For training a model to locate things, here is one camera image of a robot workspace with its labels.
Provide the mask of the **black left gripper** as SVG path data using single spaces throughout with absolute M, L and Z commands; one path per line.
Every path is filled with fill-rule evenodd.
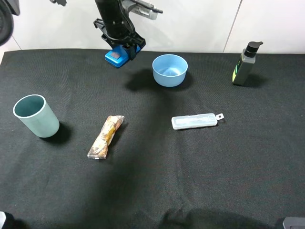
M 94 21 L 94 26 L 99 28 L 111 49 L 123 46 L 122 41 L 129 42 L 129 58 L 133 60 L 146 45 L 146 40 L 135 31 L 128 13 L 123 8 L 121 0 L 96 0 L 101 19 Z

